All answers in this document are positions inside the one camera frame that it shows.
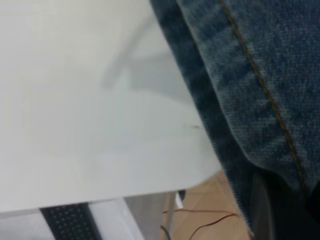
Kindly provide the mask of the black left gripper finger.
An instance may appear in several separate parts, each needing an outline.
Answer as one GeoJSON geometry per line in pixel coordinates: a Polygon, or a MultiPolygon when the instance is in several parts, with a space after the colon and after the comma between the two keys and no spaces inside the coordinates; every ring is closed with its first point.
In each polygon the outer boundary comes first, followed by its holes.
{"type": "Polygon", "coordinates": [[[271,198],[264,179],[255,174],[251,193],[251,231],[254,240],[274,240],[275,226],[271,198]]]}

